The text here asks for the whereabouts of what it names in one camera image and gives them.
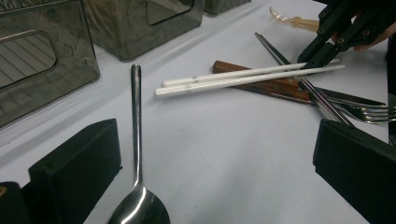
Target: spoon bowl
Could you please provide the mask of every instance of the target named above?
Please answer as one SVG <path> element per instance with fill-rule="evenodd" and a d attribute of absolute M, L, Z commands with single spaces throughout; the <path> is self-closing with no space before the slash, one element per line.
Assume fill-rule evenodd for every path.
<path fill-rule="evenodd" d="M 170 218 L 161 200 L 143 185 L 142 172 L 142 116 L 141 69 L 132 65 L 132 106 L 134 131 L 134 188 L 114 211 L 109 224 L 152 223 L 168 224 Z"/>

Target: white tabletop surface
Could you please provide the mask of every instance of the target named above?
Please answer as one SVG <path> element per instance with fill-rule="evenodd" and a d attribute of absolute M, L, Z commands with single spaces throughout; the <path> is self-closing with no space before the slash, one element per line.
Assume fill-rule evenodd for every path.
<path fill-rule="evenodd" d="M 117 119 L 123 169 L 86 223 L 106 223 L 132 190 L 130 68 L 142 66 L 145 185 L 172 223 L 365 223 L 315 173 L 312 156 L 321 120 L 300 105 L 235 89 L 156 99 L 165 79 L 211 73 L 215 60 L 252 68 L 277 65 L 254 35 L 264 35 L 293 63 L 316 34 L 270 20 L 269 6 L 316 19 L 310 0 L 253 0 L 201 27 L 122 63 L 95 47 L 100 79 L 0 131 L 0 181 L 29 182 L 27 169 L 84 127 Z M 388 99 L 381 44 L 338 56 L 346 69 L 313 75 L 317 86 L 377 101 Z M 388 125 L 351 120 L 388 141 Z"/>

